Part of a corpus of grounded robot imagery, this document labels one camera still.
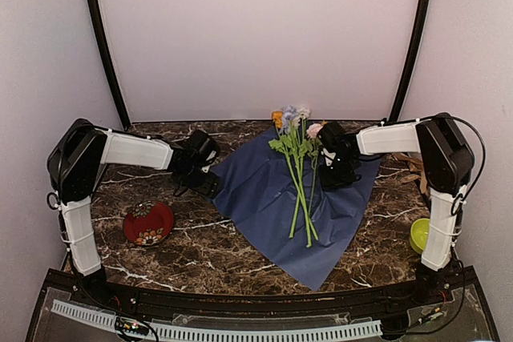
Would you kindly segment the yellow-green bowl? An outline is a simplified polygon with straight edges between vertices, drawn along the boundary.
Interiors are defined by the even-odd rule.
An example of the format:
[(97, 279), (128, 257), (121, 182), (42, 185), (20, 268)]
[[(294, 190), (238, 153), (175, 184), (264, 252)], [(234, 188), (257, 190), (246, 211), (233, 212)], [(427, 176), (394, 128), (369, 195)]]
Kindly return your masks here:
[(419, 255), (425, 250), (429, 229), (430, 220), (428, 218), (417, 219), (410, 227), (410, 246)]

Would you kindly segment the red floral plate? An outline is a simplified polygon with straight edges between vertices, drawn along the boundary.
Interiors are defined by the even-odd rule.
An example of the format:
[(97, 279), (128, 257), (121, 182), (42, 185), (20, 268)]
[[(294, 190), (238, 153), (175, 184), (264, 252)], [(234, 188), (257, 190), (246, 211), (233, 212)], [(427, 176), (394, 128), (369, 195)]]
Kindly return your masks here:
[(123, 233), (135, 246), (153, 247), (169, 236), (174, 223), (174, 213), (167, 204), (145, 201), (137, 203), (125, 215)]

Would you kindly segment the black corner post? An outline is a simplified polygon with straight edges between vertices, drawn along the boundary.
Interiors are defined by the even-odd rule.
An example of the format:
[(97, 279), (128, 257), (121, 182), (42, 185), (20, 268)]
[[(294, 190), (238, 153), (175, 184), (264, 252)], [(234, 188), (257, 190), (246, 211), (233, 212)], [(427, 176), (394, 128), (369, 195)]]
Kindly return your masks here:
[(398, 89), (394, 97), (394, 102), (389, 114), (391, 122), (397, 122), (402, 113), (402, 108), (406, 101), (406, 96), (410, 87), (410, 81), (414, 73), (414, 66), (421, 46), (422, 35), (426, 22), (426, 16), (429, 10), (430, 0), (418, 0), (414, 23), (412, 26), (410, 42), (406, 52), (405, 62), (402, 74), (398, 83)]
[(107, 85), (115, 104), (115, 109), (119, 117), (119, 121), (121, 122), (121, 126), (124, 130), (127, 130), (131, 126), (131, 120), (115, 73), (114, 63), (112, 61), (110, 47), (108, 45), (103, 18), (101, 15), (99, 0), (87, 0), (87, 6)]

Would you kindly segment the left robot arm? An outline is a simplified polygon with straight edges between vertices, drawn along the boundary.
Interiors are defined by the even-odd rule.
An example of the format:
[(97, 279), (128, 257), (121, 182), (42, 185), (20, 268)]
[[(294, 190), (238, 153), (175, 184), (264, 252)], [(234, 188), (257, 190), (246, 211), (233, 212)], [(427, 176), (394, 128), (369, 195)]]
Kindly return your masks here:
[(216, 140), (202, 130), (168, 142), (76, 119), (48, 156), (46, 167), (52, 186), (47, 204), (59, 213), (63, 242), (78, 273), (90, 276), (103, 267), (91, 202), (110, 165), (166, 171), (178, 180), (176, 195), (194, 191), (212, 199), (219, 191), (220, 177), (210, 167), (219, 155)]

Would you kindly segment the black front frame rail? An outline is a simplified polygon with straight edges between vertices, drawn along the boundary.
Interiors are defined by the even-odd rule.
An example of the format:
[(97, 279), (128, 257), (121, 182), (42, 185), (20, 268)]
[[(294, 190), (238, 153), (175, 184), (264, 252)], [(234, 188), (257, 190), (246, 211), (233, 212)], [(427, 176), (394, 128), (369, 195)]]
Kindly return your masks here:
[(472, 266), (465, 268), (464, 273), (451, 272), (431, 291), (417, 280), (378, 288), (291, 296), (221, 296), (106, 283), (120, 300), (120, 304), (111, 304), (107, 308), (142, 320), (170, 320), (179, 314), (277, 318), (348, 313), (353, 318), (394, 318), (421, 305), (441, 303), (444, 310), (457, 310), (461, 300), (456, 298), (456, 291), (478, 286), (479, 280)]

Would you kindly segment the beige satin ribbon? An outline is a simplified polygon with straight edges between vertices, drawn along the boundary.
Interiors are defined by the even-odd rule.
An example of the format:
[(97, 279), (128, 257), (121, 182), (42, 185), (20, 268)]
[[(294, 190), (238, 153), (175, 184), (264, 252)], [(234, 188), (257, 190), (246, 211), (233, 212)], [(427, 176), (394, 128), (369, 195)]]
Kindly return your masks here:
[(430, 198), (430, 188), (424, 170), (424, 163), (420, 155), (407, 153), (393, 153), (398, 161), (403, 161), (408, 166), (409, 174), (400, 178), (402, 184), (417, 182), (420, 193), (425, 198)]

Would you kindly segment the black left corner post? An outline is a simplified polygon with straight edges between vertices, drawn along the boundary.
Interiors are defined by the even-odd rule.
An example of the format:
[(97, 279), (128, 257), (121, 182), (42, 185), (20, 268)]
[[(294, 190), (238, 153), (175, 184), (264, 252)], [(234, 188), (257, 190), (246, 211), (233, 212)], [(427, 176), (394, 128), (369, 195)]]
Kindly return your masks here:
[(124, 130), (127, 130), (131, 126), (131, 120), (115, 73), (114, 63), (112, 61), (110, 47), (108, 45), (103, 18), (101, 15), (99, 0), (87, 0), (87, 6), (107, 85), (115, 104), (115, 109), (119, 117), (119, 121), (121, 122), (121, 126)]

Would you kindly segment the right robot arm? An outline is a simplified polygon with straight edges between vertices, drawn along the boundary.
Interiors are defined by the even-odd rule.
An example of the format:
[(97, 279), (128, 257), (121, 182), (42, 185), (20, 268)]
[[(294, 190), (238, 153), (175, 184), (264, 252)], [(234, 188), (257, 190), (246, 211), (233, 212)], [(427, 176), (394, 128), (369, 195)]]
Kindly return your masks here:
[(317, 133), (325, 159), (319, 168), (321, 186), (334, 190), (356, 183), (361, 178), (357, 169), (364, 159), (388, 154), (419, 159), (430, 198), (429, 230), (421, 263), (440, 271), (454, 257), (463, 207), (484, 169), (483, 163), (475, 162), (461, 126), (477, 131), (469, 122), (448, 113), (381, 122), (358, 132), (346, 132), (339, 123), (326, 123)]

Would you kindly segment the black right corner post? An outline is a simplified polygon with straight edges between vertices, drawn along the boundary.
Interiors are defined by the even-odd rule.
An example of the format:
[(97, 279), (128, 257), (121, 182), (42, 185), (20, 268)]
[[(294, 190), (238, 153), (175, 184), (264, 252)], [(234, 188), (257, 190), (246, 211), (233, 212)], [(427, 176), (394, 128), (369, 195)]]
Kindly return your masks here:
[(394, 102), (389, 114), (391, 122), (397, 122), (402, 113), (402, 108), (406, 101), (406, 96), (410, 87), (410, 81), (414, 73), (414, 66), (421, 46), (422, 35), (426, 22), (426, 16), (429, 10), (430, 0), (418, 0), (414, 23), (412, 26), (410, 42), (406, 52), (405, 62), (402, 74), (398, 83), (398, 89), (394, 97)]

